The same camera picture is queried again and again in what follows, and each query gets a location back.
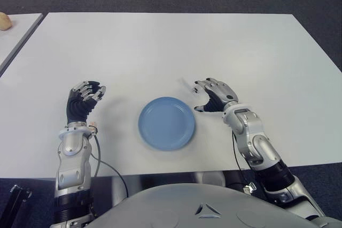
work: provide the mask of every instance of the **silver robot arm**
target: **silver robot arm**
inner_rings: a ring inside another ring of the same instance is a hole
[[[66,111],[68,124],[59,134],[62,142],[58,147],[55,224],[51,228],[84,227],[94,220],[89,139],[96,130],[87,126],[87,116],[101,100],[105,89],[98,82],[83,81],[70,91]]]
[[[266,136],[261,120],[250,107],[239,104],[234,91],[221,81],[196,81],[209,95],[199,112],[223,112],[223,121],[235,137],[238,150],[262,184],[270,202],[303,218],[324,216],[300,180],[291,174]]]

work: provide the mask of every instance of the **blue plate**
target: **blue plate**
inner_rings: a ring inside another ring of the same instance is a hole
[[[145,142],[162,151],[183,147],[195,130],[192,110],[173,97],[149,102],[139,117],[139,131]]]

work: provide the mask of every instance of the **robot forearm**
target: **robot forearm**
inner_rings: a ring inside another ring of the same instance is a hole
[[[241,155],[255,171],[269,200],[304,218],[324,216],[318,204],[273,148],[263,131],[261,120],[248,106],[236,101],[229,102],[225,106],[223,121],[231,126]]]
[[[76,222],[84,225],[94,219],[90,211],[90,136],[91,130],[85,122],[72,122],[60,133],[60,165],[55,187],[56,224],[52,227],[68,227]]]

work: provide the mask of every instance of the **white tabletop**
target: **white tabletop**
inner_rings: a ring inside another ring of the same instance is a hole
[[[0,30],[0,71],[11,60],[13,54],[43,18],[41,13],[9,15],[12,28]]]
[[[253,106],[289,166],[342,160],[341,72],[292,15],[50,13],[0,78],[0,177],[55,176],[68,93],[83,80],[107,86],[88,122],[123,175],[237,169],[219,113],[194,113],[196,132],[178,151],[139,136],[149,101],[204,104],[191,87],[209,76]]]

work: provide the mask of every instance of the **triangle logo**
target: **triangle logo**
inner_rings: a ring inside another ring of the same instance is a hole
[[[221,218],[221,213],[207,203],[201,203],[195,212],[198,218]]]

